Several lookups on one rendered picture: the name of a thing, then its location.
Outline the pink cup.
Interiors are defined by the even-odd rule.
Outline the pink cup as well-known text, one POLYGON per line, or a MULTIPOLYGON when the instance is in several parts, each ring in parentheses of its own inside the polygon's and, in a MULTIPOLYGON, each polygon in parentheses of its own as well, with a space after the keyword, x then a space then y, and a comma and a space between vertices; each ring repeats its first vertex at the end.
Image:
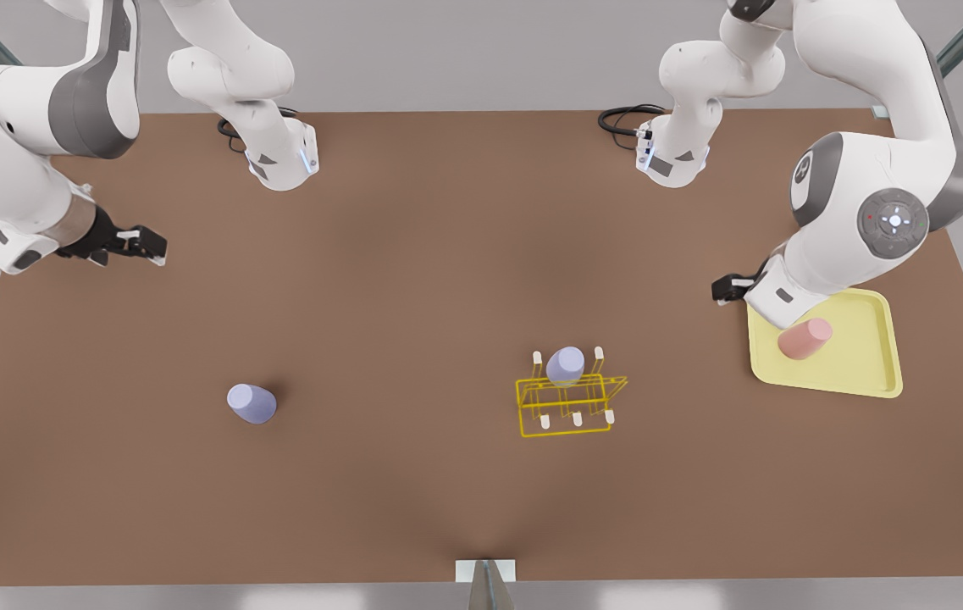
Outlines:
POLYGON ((809 358, 833 337, 833 326, 825 318, 811 318, 784 330, 777 337, 777 347, 793 360, 809 358))

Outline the yellow tray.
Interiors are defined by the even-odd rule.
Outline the yellow tray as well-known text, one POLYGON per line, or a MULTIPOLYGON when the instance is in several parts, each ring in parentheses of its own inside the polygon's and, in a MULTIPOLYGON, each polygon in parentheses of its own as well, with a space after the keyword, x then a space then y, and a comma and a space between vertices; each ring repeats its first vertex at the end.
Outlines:
POLYGON ((837 391, 860 397, 898 397, 903 389, 890 306, 877 292, 849 288, 812 308, 796 324, 822 318, 833 337, 806 359, 794 360, 777 347, 783 332, 747 309, 750 364, 768 385, 837 391))

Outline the purple cup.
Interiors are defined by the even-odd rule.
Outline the purple cup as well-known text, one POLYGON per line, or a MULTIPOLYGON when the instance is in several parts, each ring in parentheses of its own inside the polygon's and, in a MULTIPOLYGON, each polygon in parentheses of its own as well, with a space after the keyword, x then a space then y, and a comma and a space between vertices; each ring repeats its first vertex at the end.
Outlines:
POLYGON ((226 399, 230 409, 249 424, 264 424, 277 410, 272 391, 257 385, 234 385, 227 391, 226 399))
POLYGON ((585 356, 577 347, 560 348, 548 359, 545 374, 552 385, 567 387, 577 383, 585 370, 585 356))

